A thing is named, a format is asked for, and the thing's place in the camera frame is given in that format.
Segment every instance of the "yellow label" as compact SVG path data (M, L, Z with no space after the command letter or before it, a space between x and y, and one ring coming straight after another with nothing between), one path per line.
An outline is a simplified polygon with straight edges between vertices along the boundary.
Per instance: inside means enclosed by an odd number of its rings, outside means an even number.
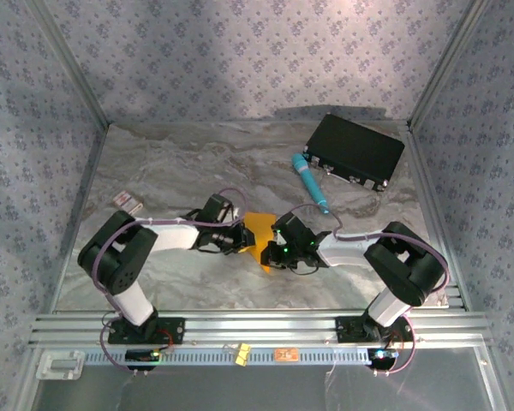
M274 360L276 362L298 362L298 348L276 348L274 350Z

